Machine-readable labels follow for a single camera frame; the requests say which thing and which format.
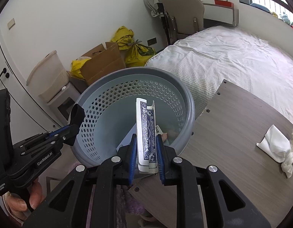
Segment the blue playing card box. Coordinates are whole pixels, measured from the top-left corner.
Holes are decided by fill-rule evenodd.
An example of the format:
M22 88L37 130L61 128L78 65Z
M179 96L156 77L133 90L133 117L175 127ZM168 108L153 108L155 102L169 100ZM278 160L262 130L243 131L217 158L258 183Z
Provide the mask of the blue playing card box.
M155 102L147 105L147 100L136 98L136 136L138 170L141 173L157 174Z

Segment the long blue grey box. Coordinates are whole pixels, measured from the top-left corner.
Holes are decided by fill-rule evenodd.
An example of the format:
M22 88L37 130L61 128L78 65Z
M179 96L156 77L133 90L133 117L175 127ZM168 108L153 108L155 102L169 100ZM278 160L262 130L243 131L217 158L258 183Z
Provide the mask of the long blue grey box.
M129 130L124 139L117 146L116 150L119 151L121 147L129 145L133 134L136 134L136 124L132 126L131 130Z

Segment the green white medicine box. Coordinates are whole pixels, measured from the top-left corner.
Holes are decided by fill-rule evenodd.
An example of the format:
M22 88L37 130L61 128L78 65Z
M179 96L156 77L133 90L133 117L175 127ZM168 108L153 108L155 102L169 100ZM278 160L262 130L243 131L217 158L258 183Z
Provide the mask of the green white medicine box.
M156 125L156 134L162 137L162 142L165 146L171 146L172 142L177 137L177 134L173 130L168 130L168 132L163 132L159 125Z

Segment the grey perforated basket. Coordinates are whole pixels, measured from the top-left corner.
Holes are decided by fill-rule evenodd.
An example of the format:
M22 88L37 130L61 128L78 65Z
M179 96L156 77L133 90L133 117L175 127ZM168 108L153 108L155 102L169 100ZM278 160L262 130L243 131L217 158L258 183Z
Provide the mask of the grey perforated basket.
M195 121L195 105L187 86L175 75L152 67L125 68L89 86L77 100L85 118L72 152L87 167L116 155L117 146L136 123L136 99L155 106L156 123L181 154Z

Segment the purple fuzzy fabric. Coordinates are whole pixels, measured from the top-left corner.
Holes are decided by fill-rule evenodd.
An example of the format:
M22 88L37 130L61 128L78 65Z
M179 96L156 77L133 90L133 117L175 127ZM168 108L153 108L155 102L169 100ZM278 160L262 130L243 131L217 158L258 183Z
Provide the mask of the purple fuzzy fabric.
M129 192L128 187L116 188L116 227L126 227L126 214L142 215L146 209Z

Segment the beige lidded bin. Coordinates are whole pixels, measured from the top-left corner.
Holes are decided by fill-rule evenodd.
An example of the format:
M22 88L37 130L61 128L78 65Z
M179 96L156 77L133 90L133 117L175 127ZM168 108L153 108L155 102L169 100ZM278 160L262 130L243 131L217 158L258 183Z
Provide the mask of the beige lidded bin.
M26 86L48 103L69 83L69 75L60 61L57 51L47 54L31 71Z

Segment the small yellow bag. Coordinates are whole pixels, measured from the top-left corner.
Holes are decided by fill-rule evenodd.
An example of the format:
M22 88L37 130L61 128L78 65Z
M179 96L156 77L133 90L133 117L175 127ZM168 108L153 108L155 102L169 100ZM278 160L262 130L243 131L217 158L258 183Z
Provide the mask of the small yellow bag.
M81 74L81 68L90 59L91 59L90 57L82 56L76 60L73 60L71 63L70 75L78 79L84 79L83 75Z

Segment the white cloth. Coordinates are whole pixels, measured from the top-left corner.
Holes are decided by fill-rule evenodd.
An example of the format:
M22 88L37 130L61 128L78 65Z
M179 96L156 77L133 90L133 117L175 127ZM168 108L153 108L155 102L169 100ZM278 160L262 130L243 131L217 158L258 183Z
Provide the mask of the white cloth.
M261 142L256 146L270 156L275 162L280 163L282 171L287 178L293 174L293 150L290 140L275 126L271 125Z

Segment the brown cardboard box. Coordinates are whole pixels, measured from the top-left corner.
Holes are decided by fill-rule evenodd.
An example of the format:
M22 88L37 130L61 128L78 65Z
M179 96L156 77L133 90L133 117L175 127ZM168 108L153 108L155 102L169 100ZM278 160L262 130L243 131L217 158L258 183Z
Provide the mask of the brown cardboard box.
M81 67L81 74L88 86L110 73L126 68L117 43L105 44L106 48L100 44L83 54L83 57L90 57Z

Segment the yellow plastic bag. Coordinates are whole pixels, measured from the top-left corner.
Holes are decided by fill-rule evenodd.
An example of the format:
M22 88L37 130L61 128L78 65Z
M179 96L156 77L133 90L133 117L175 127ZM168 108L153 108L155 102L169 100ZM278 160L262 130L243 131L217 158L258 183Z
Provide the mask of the yellow plastic bag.
M143 45L139 40L134 40L134 32L125 26L121 26L115 32L111 42L117 43L127 68L143 67L156 54L152 47Z

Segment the bed with white sheet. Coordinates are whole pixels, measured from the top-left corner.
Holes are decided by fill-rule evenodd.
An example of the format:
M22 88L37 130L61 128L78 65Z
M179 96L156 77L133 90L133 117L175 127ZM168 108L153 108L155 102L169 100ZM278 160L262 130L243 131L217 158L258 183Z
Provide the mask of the bed with white sheet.
M176 41L147 61L177 76L199 116L227 80L257 96L293 124L293 58L242 29L223 26Z

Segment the grey upholstered chair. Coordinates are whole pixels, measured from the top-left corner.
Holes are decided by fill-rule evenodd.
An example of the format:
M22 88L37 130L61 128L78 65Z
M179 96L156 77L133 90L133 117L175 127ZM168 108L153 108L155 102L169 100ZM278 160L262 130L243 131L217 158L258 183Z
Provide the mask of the grey upholstered chair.
M162 0L157 6L168 45L204 29L201 0Z

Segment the white grey desk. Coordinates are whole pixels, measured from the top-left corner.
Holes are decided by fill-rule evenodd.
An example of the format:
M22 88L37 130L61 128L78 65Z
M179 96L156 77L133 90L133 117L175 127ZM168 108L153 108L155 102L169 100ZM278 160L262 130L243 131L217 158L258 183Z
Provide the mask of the white grey desk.
M204 27L219 25L237 27L239 24L239 10L236 8L203 3L204 5Z

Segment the plush toys on windowsill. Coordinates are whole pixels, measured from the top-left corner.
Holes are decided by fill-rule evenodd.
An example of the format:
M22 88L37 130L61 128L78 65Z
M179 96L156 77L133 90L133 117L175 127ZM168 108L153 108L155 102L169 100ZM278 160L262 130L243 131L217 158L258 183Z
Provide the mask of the plush toys on windowsill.
M283 21L284 23L293 28L293 19L289 18L289 16L285 12L283 12L280 15L276 14L275 12L271 12L271 15L273 15L274 17L278 18L279 20Z

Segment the red box on desk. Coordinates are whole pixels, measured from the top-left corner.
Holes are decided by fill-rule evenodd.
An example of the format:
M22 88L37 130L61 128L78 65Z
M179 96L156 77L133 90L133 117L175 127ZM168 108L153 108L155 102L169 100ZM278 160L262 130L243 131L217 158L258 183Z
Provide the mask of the red box on desk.
M219 6L224 6L224 7L229 7L229 8L234 8L234 3L228 1L228 0L214 0L216 5Z

